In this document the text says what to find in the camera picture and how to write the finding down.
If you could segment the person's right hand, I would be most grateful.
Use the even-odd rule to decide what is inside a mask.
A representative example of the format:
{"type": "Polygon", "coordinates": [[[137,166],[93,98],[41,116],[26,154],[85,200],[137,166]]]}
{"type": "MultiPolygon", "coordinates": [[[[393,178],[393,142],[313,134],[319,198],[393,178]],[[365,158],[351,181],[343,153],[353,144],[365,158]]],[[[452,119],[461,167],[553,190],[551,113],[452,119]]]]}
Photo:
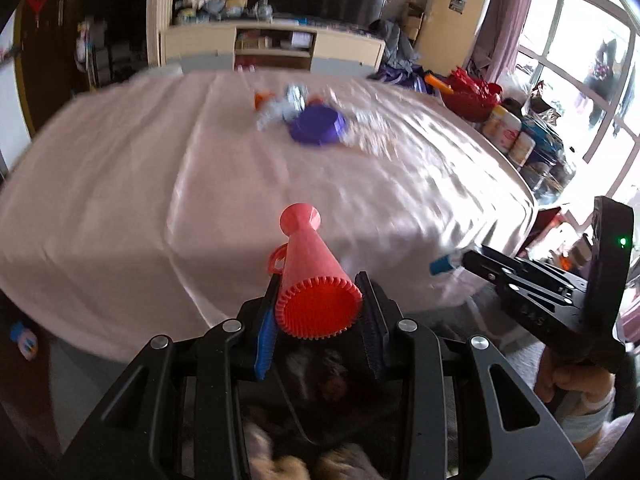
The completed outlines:
{"type": "Polygon", "coordinates": [[[563,365],[549,348],[542,352],[534,391],[544,402],[562,389],[581,393],[591,404],[604,400],[614,387],[615,376],[601,367],[563,365]]]}

